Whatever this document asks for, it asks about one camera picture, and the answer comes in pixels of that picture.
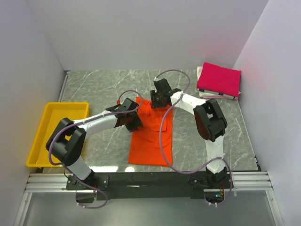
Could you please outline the orange t shirt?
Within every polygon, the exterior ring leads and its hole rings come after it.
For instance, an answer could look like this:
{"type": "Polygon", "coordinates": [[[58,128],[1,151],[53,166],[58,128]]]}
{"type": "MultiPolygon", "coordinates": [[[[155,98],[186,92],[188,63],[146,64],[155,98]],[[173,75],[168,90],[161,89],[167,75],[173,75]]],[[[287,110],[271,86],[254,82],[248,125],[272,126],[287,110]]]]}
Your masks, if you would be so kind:
{"type": "Polygon", "coordinates": [[[152,109],[151,101],[140,97],[137,97],[136,101],[142,103],[138,110],[138,116],[143,123],[143,127],[132,133],[128,163],[168,167],[165,160],[168,160],[170,164],[173,163],[173,111],[167,114],[162,128],[164,158],[160,150],[159,129],[163,116],[169,107],[152,109]]]}

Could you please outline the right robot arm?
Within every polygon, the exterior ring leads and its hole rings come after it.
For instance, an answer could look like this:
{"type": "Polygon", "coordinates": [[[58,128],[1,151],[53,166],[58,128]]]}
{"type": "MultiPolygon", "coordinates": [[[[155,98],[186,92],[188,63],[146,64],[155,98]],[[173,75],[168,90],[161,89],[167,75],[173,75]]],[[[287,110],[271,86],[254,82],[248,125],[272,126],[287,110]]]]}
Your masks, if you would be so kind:
{"type": "Polygon", "coordinates": [[[228,123],[219,104],[215,99],[203,100],[178,88],[172,89],[166,79],[156,79],[154,86],[156,90],[150,92],[152,108],[170,106],[163,116],[159,129],[159,146],[164,160],[170,168],[173,168],[164,154],[162,128],[168,113],[177,107],[194,115],[197,131],[206,145],[207,163],[200,167],[206,169],[205,185],[217,188],[227,176],[223,139],[228,123]]]}

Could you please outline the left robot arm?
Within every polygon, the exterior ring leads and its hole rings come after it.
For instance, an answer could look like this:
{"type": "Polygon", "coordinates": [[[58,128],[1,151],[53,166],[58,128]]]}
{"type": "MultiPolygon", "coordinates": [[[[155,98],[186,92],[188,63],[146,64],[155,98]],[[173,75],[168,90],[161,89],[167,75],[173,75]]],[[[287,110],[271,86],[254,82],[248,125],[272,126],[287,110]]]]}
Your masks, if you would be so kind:
{"type": "Polygon", "coordinates": [[[126,98],[123,103],[88,118],[74,121],[63,118],[46,144],[48,157],[56,157],[78,178],[81,188],[91,188],[93,171],[81,157],[85,140],[98,132],[120,126],[125,126],[129,132],[138,130],[143,126],[137,113],[138,107],[138,103],[126,98]]]}

